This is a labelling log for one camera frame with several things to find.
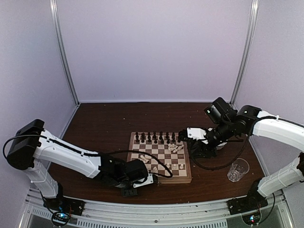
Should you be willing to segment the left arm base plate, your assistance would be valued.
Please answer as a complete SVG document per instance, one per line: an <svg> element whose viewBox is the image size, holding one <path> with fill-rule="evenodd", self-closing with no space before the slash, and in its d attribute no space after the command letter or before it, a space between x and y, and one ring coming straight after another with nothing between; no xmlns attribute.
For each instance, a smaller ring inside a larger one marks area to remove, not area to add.
<svg viewBox="0 0 304 228"><path fill-rule="evenodd" d="M60 211L77 216L81 216L83 213L85 202L82 200L63 196L59 198L45 198L43 195L41 196L44 202L43 206L51 212Z"/></svg>

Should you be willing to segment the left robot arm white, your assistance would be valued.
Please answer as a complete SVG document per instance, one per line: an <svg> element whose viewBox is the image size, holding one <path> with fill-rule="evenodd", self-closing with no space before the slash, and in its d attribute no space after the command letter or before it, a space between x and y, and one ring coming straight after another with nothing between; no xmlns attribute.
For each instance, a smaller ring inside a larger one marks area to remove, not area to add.
<svg viewBox="0 0 304 228"><path fill-rule="evenodd" d="M3 147L7 144L10 144L10 149L4 151L3 156L8 164L24 171L42 196L49 199L50 204L58 211L64 211L68 207L68 200L62 196L62 186L51 177L41 160L77 171L103 185L123 190L150 185L160 176L148 171L144 162L139 159L123 161L115 158L113 152L98 153L67 143L46 130L44 121L40 119L19 129Z"/></svg>

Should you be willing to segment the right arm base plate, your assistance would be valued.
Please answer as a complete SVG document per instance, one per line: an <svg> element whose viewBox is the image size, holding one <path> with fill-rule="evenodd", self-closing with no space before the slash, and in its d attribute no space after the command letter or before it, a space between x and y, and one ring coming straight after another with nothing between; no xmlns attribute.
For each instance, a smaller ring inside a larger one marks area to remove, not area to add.
<svg viewBox="0 0 304 228"><path fill-rule="evenodd" d="M235 215L266 207L268 202L266 199L257 200L255 198L242 197L228 200L227 205L230 215Z"/></svg>

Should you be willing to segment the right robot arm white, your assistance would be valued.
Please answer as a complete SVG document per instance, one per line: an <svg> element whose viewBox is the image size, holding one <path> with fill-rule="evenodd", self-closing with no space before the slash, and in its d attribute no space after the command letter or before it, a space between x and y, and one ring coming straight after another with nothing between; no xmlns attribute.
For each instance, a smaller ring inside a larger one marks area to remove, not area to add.
<svg viewBox="0 0 304 228"><path fill-rule="evenodd" d="M252 145L259 160L266 162L269 174L253 183L244 198L246 209L254 209L263 198L304 180L304 126L271 114L261 108L245 105L235 110L219 97L204 110L215 124L208 130L188 127L186 139L198 151L212 156L216 149L237 135L253 137Z"/></svg>

